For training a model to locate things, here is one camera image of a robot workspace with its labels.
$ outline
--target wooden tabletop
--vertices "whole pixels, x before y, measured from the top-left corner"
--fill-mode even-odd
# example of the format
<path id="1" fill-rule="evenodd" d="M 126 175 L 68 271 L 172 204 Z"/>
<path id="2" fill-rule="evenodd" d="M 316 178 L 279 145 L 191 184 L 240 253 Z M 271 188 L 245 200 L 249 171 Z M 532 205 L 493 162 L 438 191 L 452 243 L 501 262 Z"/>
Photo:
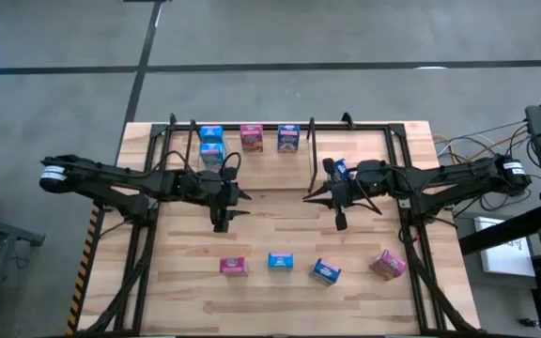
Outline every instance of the wooden tabletop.
<path id="1" fill-rule="evenodd" d="M 413 165 L 437 166 L 429 124 L 403 123 Z M 143 170 L 150 125 L 127 126 L 118 165 Z M 237 132 L 228 131 L 226 138 L 229 150 L 240 150 Z M 395 200 L 374 199 L 382 216 L 363 208 L 349 209 L 348 230 L 337 232 L 333 211 L 301 202 L 307 194 L 312 167 L 305 134 L 297 154 L 277 154 L 275 139 L 276 132 L 265 131 L 264 153 L 243 155 L 238 182 L 253 200 L 240 201 L 238 209 L 252 214 L 232 221 L 227 234 L 212 232 L 207 208 L 183 203 L 161 205 L 142 334 L 418 333 L 408 270 L 385 282 L 368 269 L 369 262 L 383 249 L 406 258 L 404 246 L 397 239 L 400 222 Z M 184 152 L 186 140 L 187 132 L 174 131 L 170 148 Z M 190 155 L 193 168 L 201 166 L 198 148 L 194 137 Z M 361 160 L 387 161 L 384 135 L 377 131 L 317 131 L 317 187 L 325 179 L 320 161 L 329 157 L 345 158 L 351 166 Z M 173 156 L 167 168 L 180 165 Z M 451 219 L 450 212 L 443 211 L 440 216 Z M 106 214 L 102 229 L 121 221 L 117 213 Z M 130 233 L 131 227 L 126 225 L 100 239 L 79 329 L 91 325 L 119 289 Z M 465 319 L 479 327 L 456 230 L 432 223 L 427 233 L 441 289 Z M 269 252 L 294 253 L 294 269 L 269 271 Z M 219 273 L 219 258 L 231 256 L 246 257 L 246 277 Z M 309 278 L 320 257 L 342 269 L 336 284 L 327 287 Z M 128 323 L 135 293 L 133 290 L 129 301 Z M 433 326 L 426 288 L 424 299 Z"/>

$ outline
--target snack box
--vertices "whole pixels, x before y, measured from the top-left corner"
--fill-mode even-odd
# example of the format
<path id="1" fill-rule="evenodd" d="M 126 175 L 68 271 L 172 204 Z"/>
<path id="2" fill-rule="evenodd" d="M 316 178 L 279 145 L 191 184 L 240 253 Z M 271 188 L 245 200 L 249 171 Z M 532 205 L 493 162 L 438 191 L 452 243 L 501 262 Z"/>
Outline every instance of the snack box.
<path id="1" fill-rule="evenodd" d="M 293 253 L 269 253 L 269 269 L 293 269 Z"/>
<path id="2" fill-rule="evenodd" d="M 241 125 L 240 130 L 243 151 L 262 152 L 262 125 Z"/>
<path id="3" fill-rule="evenodd" d="M 202 143 L 222 143 L 223 126 L 202 126 L 199 130 L 199 138 Z"/>
<path id="4" fill-rule="evenodd" d="M 392 280 L 404 273 L 406 262 L 387 250 L 383 250 L 371 262 L 369 268 L 379 274 L 386 281 Z"/>
<path id="5" fill-rule="evenodd" d="M 326 286 L 335 284 L 339 274 L 342 272 L 340 268 L 337 268 L 330 263 L 319 258 L 315 267 L 310 272 L 310 277 L 325 284 Z"/>
<path id="6" fill-rule="evenodd" d="M 297 152 L 300 143 L 300 125 L 279 125 L 277 151 Z"/>
<path id="7" fill-rule="evenodd" d="M 227 276 L 242 276 L 247 274 L 245 257 L 221 258 L 221 273 Z"/>

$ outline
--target gray floor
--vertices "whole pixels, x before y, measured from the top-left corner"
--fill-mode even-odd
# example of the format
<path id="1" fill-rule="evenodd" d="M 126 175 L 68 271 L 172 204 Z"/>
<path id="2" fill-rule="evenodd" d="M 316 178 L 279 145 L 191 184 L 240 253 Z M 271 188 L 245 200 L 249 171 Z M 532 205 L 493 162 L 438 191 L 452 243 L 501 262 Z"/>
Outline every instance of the gray floor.
<path id="1" fill-rule="evenodd" d="M 136 65 L 151 9 L 0 0 L 0 67 Z M 541 0 L 175 0 L 162 8 L 150 64 L 535 59 Z M 90 204 L 41 191 L 39 160 L 76 153 L 113 161 L 133 79 L 0 76 L 0 220 L 47 234 L 28 269 L 10 264 L 0 337 L 63 332 Z M 518 121 L 538 103 L 541 68 L 149 74 L 135 120 L 165 121 L 171 112 L 181 120 L 335 120 L 348 111 L 358 120 L 429 120 L 434 132 L 456 136 Z M 523 149 L 515 156 L 539 174 Z M 501 213 L 535 207 L 536 196 Z M 529 290 L 472 289 L 484 329 L 541 336 L 516 324 L 535 317 Z"/>

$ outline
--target cardboard box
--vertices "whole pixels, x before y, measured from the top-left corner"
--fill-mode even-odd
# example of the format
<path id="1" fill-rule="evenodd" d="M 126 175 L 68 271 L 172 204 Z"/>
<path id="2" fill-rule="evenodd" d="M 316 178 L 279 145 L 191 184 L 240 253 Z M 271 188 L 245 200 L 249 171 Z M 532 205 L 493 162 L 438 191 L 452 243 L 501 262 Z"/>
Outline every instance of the cardboard box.
<path id="1" fill-rule="evenodd" d="M 300 125 L 279 125 L 277 151 L 297 152 L 300 144 Z"/>
<path id="2" fill-rule="evenodd" d="M 247 263 L 245 257 L 221 258 L 220 271 L 227 276 L 243 276 L 247 274 Z"/>
<path id="3" fill-rule="evenodd" d="M 199 149 L 202 162 L 209 170 L 218 170 L 224 161 L 224 145 L 223 144 L 206 144 L 203 143 Z"/>
<path id="4" fill-rule="evenodd" d="M 269 253 L 269 269 L 293 269 L 293 253 Z"/>
<path id="5" fill-rule="evenodd" d="M 262 152 L 262 125 L 241 125 L 240 130 L 243 151 Z"/>
<path id="6" fill-rule="evenodd" d="M 351 174 L 347 172 L 348 165 L 346 160 L 340 159 L 335 161 L 335 179 L 346 180 L 351 177 Z"/>
<path id="7" fill-rule="evenodd" d="M 325 284 L 326 286 L 329 286 L 337 282 L 337 278 L 339 278 L 339 274 L 341 272 L 342 270 L 340 268 L 337 268 L 319 258 L 315 264 L 315 267 L 310 272 L 310 277 L 321 282 L 322 284 Z"/>
<path id="8" fill-rule="evenodd" d="M 386 281 L 392 280 L 404 273 L 406 262 L 387 250 L 383 250 L 371 262 L 369 268 L 379 274 Z"/>
<path id="9" fill-rule="evenodd" d="M 199 138 L 202 143 L 223 143 L 223 126 L 202 126 L 199 130 Z"/>

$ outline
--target black equipment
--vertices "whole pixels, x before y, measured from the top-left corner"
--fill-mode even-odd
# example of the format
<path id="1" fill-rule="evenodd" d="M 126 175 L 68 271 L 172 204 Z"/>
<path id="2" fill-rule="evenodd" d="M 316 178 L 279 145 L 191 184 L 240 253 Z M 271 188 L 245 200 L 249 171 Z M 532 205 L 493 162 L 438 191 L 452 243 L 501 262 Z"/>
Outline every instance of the black equipment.
<path id="1" fill-rule="evenodd" d="M 408 224 L 423 225 L 433 222 L 433 217 L 445 206 L 456 205 L 488 192 L 517 196 L 532 183 L 519 161 L 502 155 L 427 170 L 392 166 L 385 161 L 361 161 L 356 168 L 348 169 L 356 176 L 345 180 L 338 180 L 334 176 L 332 159 L 323 160 L 323 167 L 331 179 L 325 181 L 317 191 L 305 196 L 303 201 L 334 208 L 337 230 L 348 227 L 343 208 L 366 207 L 380 214 L 370 199 L 375 196 L 388 194 L 397 199 L 400 206 L 409 209 Z M 423 193 L 427 188 L 442 186 L 452 187 L 434 194 Z M 311 198 L 325 192 L 330 192 L 332 196 Z M 356 202 L 363 199 L 369 206 Z"/>
<path id="2" fill-rule="evenodd" d="M 165 155 L 178 154 L 171 151 Z M 93 162 L 75 155 L 47 157 L 41 161 L 45 169 L 39 181 L 46 192 L 77 192 L 97 204 L 118 209 L 125 220 L 145 222 L 152 211 L 149 198 L 160 202 L 185 202 L 210 208 L 214 232 L 227 232 L 229 221 L 247 211 L 227 210 L 237 205 L 240 198 L 252 199 L 237 182 L 238 168 L 221 167 L 219 173 L 210 170 L 195 172 L 185 164 L 184 169 L 139 172 L 130 168 Z M 112 187 L 135 189 L 127 195 Z"/>

